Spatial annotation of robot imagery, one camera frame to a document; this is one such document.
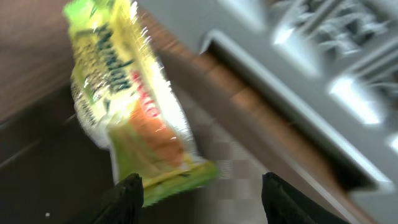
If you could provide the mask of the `green orange snack wrapper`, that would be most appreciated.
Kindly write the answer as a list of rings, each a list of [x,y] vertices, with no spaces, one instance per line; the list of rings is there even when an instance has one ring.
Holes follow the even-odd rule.
[[[111,155],[113,180],[142,178],[144,205],[217,176],[197,149],[187,117],[141,24],[135,1],[74,0],[63,7],[75,65],[76,116]]]

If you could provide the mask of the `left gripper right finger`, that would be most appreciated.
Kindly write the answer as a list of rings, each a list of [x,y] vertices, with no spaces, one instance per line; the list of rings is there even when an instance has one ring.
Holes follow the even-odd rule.
[[[273,172],[262,176],[261,198],[268,224],[348,224]]]

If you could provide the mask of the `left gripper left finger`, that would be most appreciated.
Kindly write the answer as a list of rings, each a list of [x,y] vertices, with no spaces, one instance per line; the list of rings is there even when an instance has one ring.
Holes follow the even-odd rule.
[[[136,224],[144,203],[142,178],[131,174],[68,224]]]

